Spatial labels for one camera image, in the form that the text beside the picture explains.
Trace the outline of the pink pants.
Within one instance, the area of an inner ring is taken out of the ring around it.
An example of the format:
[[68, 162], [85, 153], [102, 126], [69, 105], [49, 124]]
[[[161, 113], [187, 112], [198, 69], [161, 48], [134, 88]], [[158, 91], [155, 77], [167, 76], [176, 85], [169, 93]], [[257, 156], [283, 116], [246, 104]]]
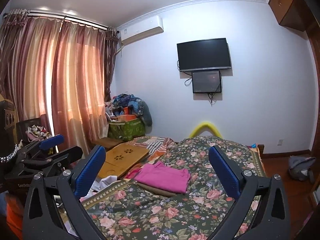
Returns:
[[187, 169], [168, 167], [161, 161], [145, 164], [135, 176], [139, 183], [180, 194], [186, 193], [189, 179], [190, 173]]

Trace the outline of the bamboo lap tray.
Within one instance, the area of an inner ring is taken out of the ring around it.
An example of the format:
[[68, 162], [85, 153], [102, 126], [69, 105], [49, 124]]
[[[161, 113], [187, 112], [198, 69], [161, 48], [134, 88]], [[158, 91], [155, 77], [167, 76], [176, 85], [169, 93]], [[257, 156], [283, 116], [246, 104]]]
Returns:
[[129, 144], [119, 144], [106, 152], [106, 158], [98, 177], [122, 177], [131, 167], [144, 159], [149, 149]]

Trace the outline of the grey bag on floor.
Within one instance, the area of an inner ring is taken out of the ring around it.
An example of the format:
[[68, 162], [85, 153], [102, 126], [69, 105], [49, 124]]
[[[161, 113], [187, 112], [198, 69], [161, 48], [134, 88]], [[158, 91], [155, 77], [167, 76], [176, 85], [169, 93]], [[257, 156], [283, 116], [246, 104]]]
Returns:
[[315, 157], [291, 156], [289, 157], [289, 175], [292, 179], [298, 181], [309, 180], [314, 182], [314, 175], [311, 170], [316, 162]]

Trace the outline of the green storage bag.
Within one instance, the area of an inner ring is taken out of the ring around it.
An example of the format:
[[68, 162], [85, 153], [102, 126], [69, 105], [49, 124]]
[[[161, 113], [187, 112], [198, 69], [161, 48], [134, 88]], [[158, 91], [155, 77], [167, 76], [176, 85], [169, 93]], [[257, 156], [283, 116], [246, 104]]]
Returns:
[[109, 122], [108, 137], [122, 141], [131, 141], [145, 135], [145, 126], [140, 118], [124, 121]]

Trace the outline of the pile of blue clothes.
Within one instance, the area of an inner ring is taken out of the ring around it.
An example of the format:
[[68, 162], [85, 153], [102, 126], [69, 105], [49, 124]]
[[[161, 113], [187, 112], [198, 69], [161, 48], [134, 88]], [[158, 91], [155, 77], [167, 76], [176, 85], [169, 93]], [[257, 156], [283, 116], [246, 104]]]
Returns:
[[147, 127], [152, 126], [152, 117], [146, 102], [133, 94], [119, 94], [112, 100], [105, 103], [106, 110], [115, 116], [125, 114], [124, 109], [127, 107], [128, 114], [133, 114], [141, 118], [143, 124]]

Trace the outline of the pink curtains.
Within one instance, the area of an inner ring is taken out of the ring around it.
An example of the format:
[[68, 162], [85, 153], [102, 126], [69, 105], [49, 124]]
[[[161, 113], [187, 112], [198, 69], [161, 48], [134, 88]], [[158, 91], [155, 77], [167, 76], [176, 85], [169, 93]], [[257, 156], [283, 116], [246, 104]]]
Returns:
[[1, 25], [1, 95], [19, 120], [41, 118], [63, 135], [59, 150], [79, 146], [88, 155], [108, 134], [117, 44], [114, 27], [12, 10]]

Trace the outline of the floral bedspread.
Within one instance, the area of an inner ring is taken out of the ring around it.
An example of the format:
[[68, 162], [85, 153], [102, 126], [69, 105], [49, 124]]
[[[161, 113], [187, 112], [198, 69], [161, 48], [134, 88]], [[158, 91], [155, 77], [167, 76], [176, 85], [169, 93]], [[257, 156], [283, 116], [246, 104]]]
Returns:
[[111, 184], [82, 204], [106, 239], [207, 239], [235, 202], [209, 162], [214, 148], [242, 169], [264, 176], [257, 148], [196, 136], [173, 144], [133, 178]]

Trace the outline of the striped patchwork blanket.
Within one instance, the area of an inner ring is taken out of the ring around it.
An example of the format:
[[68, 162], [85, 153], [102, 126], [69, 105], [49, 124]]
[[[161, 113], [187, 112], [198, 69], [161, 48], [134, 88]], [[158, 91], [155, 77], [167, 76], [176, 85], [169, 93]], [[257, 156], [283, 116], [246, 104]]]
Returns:
[[132, 146], [139, 146], [149, 150], [146, 157], [136, 163], [131, 169], [142, 167], [145, 163], [157, 160], [164, 154], [167, 154], [171, 149], [173, 149], [177, 143], [171, 138], [154, 137], [154, 136], [143, 136], [135, 138], [128, 141], [126, 144]]

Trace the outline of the olive folded pants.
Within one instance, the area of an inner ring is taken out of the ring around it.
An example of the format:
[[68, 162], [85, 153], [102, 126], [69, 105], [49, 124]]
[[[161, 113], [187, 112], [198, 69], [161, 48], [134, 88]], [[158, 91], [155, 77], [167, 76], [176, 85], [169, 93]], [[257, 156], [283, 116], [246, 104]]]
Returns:
[[176, 194], [173, 192], [169, 192], [169, 191], [165, 191], [165, 190], [161, 190], [152, 186], [148, 186], [139, 182], [136, 182], [136, 185], [138, 187], [141, 187], [143, 189], [145, 189], [148, 192], [151, 192], [152, 194], [156, 194], [156, 195], [160, 195], [160, 196], [164, 196], [164, 197], [173, 197]]

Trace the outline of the yellow foam bed guard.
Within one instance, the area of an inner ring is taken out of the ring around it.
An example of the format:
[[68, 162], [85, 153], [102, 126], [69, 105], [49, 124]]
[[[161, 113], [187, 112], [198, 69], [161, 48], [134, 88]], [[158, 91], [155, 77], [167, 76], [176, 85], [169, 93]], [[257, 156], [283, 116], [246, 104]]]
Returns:
[[217, 129], [217, 127], [214, 124], [212, 124], [211, 122], [208, 122], [208, 121], [201, 122], [199, 125], [197, 125], [192, 130], [192, 132], [189, 134], [189, 138], [196, 137], [196, 136], [200, 135], [204, 131], [208, 131], [213, 136], [216, 136], [218, 138], [222, 138], [222, 135], [219, 132], [219, 130]]

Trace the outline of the curtain rod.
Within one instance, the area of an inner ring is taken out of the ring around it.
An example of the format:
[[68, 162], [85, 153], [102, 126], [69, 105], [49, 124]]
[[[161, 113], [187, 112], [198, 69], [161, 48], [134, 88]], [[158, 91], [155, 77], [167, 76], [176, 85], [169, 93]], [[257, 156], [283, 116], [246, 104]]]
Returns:
[[28, 9], [12, 9], [8, 12], [5, 12], [2, 16], [2, 19], [6, 19], [9, 15], [16, 15], [16, 14], [22, 14], [23, 16], [28, 17], [45, 17], [45, 18], [55, 18], [60, 19], [64, 21], [79, 23], [83, 25], [87, 25], [89, 27], [98, 28], [101, 30], [113, 30], [117, 34], [120, 33], [120, 31], [117, 30], [115, 27], [108, 27], [104, 24], [93, 22], [84, 18], [75, 17], [72, 15], [66, 15], [58, 12], [49, 12], [49, 11], [43, 11], [43, 10], [28, 10]]

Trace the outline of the white air conditioner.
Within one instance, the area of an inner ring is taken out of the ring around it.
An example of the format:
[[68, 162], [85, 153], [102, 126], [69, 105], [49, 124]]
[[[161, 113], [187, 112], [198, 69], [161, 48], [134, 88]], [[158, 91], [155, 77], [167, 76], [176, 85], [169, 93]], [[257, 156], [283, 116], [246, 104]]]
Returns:
[[153, 16], [123, 29], [120, 32], [121, 44], [126, 46], [163, 32], [162, 19], [159, 16]]

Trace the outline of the small black monitor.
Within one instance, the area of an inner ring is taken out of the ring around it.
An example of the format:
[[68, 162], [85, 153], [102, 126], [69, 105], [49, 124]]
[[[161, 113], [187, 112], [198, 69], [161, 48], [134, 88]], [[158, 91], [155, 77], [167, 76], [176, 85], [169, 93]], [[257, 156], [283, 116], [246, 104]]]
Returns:
[[221, 93], [221, 74], [218, 70], [192, 72], [193, 93]]

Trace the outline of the brown wooden wardrobe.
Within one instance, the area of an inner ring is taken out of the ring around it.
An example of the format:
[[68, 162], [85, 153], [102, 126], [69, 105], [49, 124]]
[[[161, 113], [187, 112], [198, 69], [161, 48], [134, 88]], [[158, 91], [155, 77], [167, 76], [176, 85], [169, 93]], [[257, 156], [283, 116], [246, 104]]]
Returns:
[[267, 1], [279, 25], [306, 32], [316, 66], [316, 91], [319, 92], [319, 0]]

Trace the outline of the wall mounted black television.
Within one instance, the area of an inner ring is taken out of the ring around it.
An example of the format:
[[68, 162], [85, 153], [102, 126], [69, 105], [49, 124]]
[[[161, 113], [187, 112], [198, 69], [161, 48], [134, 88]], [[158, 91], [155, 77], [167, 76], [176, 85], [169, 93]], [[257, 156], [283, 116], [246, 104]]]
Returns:
[[231, 56], [226, 38], [189, 41], [177, 44], [180, 72], [231, 69]]

